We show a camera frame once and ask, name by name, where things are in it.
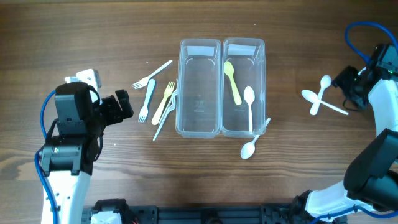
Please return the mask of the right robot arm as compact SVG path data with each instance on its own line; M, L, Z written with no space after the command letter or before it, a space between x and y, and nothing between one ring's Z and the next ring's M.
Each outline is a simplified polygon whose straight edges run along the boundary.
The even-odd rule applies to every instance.
M348 166L344 179L294 198L289 223L341 223L351 213L397 216L397 47L378 44L362 70L346 67L332 82L357 108L373 109L376 138Z

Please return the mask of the white spoon bowl down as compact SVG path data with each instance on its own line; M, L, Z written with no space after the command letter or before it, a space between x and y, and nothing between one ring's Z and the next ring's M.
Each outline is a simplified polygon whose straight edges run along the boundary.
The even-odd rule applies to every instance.
M260 135L256 135L252 141L243 145L240 153L242 159L249 159L254 154L256 149L256 141L259 139L259 137Z

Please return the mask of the light blue plastic fork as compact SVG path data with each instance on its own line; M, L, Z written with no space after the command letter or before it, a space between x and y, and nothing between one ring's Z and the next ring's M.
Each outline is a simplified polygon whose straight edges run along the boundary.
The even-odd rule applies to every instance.
M154 79L150 79L147 85L146 96L144 99L144 104L139 112L138 122L143 123L147 119L147 115L149 113L149 102L152 97L156 85L156 81Z

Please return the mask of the white spoon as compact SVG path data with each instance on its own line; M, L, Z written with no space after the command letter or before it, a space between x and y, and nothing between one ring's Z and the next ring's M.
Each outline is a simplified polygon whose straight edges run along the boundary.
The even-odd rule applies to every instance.
M252 103L255 100L255 93L254 93L254 90L250 86L247 86L244 89L244 100L248 104L249 131L253 132Z
M320 80L320 91L318 92L318 99L321 99L324 91L331 85L331 77L329 75L324 75ZM313 103L312 107L310 108L310 114L315 116L318 113L320 107L320 103L316 102Z

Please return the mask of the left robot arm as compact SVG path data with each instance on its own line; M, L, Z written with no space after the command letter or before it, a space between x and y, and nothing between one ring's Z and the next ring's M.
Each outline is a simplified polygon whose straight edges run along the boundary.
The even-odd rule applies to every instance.
M103 147L103 132L134 114L126 90L96 100L93 95L99 94L84 82L55 89L58 117L35 154L44 188L42 223L81 222L93 164Z

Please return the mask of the white spoon crosswise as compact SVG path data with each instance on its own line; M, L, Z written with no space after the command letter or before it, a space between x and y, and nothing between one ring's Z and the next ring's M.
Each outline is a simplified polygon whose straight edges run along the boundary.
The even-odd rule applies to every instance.
M345 115L349 115L349 113L347 111L342 110L342 109L340 109L340 108L338 108L336 106L333 106L333 105L331 105L331 104L329 104L327 102L324 102L324 101L320 100L318 98L318 95L315 94L314 92L310 91L310 90L302 90L301 94L307 101L309 101L311 103L320 103L320 104L323 104L323 105L325 105L325 106L327 106L327 107L329 107L329 108L331 108L331 109L333 109L333 110L335 110L335 111L337 111L339 113L342 113L342 114L345 114Z

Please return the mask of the yellow plastic spoon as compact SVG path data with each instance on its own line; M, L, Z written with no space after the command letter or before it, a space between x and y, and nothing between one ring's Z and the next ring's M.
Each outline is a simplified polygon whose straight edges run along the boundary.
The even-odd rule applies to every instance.
M236 86L236 82L234 80L234 67L233 67L231 62L226 61L224 63L224 73L229 78L229 81L230 81L230 84L231 84L231 90L232 90L232 94L233 94L234 103L236 105L241 105L242 104L242 99L241 99L241 96L239 94L238 88Z

